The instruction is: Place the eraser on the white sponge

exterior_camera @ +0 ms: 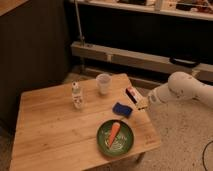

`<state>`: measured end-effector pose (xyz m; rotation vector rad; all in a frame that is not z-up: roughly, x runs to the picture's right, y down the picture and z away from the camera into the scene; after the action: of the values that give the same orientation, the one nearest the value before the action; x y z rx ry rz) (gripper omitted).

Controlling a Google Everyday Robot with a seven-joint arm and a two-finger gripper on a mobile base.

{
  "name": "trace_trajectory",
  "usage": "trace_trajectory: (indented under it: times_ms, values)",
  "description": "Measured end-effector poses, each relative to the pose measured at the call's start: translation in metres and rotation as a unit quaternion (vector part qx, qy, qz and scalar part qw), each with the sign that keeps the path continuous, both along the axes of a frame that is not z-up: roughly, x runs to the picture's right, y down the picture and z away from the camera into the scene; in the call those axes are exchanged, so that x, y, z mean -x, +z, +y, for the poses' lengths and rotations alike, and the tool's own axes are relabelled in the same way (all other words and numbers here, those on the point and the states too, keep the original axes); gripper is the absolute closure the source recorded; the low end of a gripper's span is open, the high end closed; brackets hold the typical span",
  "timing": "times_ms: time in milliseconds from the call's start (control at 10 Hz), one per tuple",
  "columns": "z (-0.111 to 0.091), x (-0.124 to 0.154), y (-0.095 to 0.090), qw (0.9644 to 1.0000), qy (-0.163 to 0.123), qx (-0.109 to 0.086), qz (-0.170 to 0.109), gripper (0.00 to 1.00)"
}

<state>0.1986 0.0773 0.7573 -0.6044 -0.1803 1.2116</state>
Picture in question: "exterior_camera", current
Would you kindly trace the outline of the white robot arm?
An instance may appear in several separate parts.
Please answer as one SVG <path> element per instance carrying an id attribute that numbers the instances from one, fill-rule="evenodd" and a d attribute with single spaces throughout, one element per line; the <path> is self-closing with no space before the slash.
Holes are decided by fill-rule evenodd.
<path id="1" fill-rule="evenodd" d="M 200 82 L 185 72 L 174 72 L 168 82 L 151 90 L 146 97 L 136 103 L 138 109 L 170 101 L 196 99 L 213 108 L 213 86 Z"/>

